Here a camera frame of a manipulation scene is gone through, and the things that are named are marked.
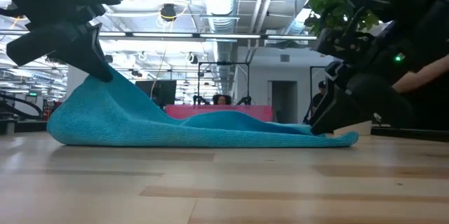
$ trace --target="teal microfiber cloth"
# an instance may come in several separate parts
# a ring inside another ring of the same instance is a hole
[[[62,144],[114,147],[349,147],[357,133],[314,136],[307,125],[262,122],[234,111],[169,117],[116,70],[92,76],[52,114],[48,132]]]

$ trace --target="doorway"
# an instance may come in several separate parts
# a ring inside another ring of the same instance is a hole
[[[271,81],[269,85],[276,121],[282,124],[297,124],[297,82]]]

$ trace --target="pink table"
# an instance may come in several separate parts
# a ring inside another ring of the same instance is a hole
[[[187,117],[217,111],[239,111],[260,121],[272,121],[273,111],[269,105],[167,105],[166,112],[172,118]]]

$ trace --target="fluorescent light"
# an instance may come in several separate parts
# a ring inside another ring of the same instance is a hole
[[[65,91],[65,88],[52,85],[51,88],[55,88],[57,90]]]
[[[23,35],[29,33],[28,31],[22,31],[22,30],[1,30],[1,35]]]
[[[183,33],[144,33],[144,32],[135,32],[133,33],[134,37],[170,37],[170,38],[192,38],[193,34],[183,34]]]
[[[155,15],[158,15],[159,12],[155,12],[155,13],[122,12],[122,13],[105,13],[105,14],[108,16],[122,17],[122,18],[139,18],[139,17],[155,16]]]
[[[9,93],[28,93],[28,90],[6,90]]]
[[[239,16],[226,16],[226,15],[200,15],[200,19],[227,19],[227,20],[239,20]]]
[[[26,70],[19,70],[19,69],[9,69],[8,70],[11,74],[14,74],[19,77],[33,77],[33,74],[26,71]]]
[[[269,35],[268,39],[293,40],[293,41],[316,41],[313,36],[296,36],[296,35]]]
[[[125,37],[125,32],[100,32],[101,37]]]
[[[258,34],[200,34],[201,38],[260,39]]]

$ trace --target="wooden floor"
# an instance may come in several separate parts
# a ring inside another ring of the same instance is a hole
[[[65,147],[0,138],[5,224],[449,223],[449,144],[340,149]]]

